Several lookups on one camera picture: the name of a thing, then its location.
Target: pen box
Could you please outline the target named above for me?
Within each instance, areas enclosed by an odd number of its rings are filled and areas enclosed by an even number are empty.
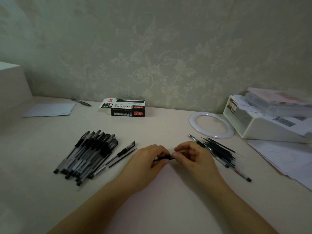
[[[145,117],[145,100],[106,98],[99,108],[110,108],[112,116]]]

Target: wall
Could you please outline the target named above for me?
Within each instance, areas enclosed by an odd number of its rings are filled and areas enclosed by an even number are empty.
[[[34,95],[221,112],[249,86],[310,89],[311,0],[0,0],[0,60]]]

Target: white desk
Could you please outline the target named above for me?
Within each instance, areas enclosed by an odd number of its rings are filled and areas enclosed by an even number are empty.
[[[70,116],[22,118],[35,103],[68,99],[34,97],[0,115],[0,232],[44,233],[111,181],[128,159],[81,188],[52,171],[86,131],[116,134],[120,151],[135,140],[138,148],[163,145],[169,151],[197,133],[188,123],[190,111],[147,108],[145,118],[112,117],[77,104]],[[205,129],[222,132],[214,118],[199,118]],[[245,140],[235,134],[222,143],[243,156],[247,183],[218,162],[231,188],[280,233],[311,233],[312,192],[279,175]],[[213,201],[175,161],[145,190],[131,197],[111,221],[107,233],[231,233]]]

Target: right hand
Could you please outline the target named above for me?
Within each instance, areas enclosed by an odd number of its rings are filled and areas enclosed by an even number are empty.
[[[186,167],[195,180],[207,188],[215,188],[225,183],[216,163],[208,150],[193,141],[179,144],[172,156]]]

